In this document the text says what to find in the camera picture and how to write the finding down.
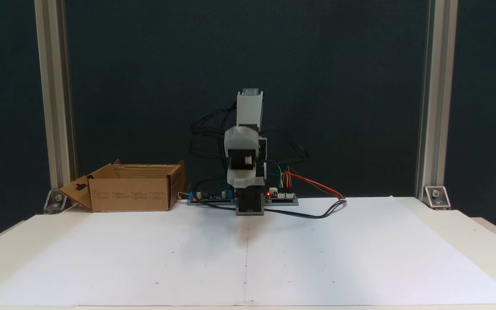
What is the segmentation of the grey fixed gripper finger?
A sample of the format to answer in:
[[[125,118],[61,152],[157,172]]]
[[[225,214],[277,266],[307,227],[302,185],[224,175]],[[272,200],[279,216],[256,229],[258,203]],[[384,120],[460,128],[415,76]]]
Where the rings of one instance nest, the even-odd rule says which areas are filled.
[[[235,189],[245,189],[250,186],[258,185],[256,169],[232,169],[229,168],[226,174],[226,180],[229,185]]]

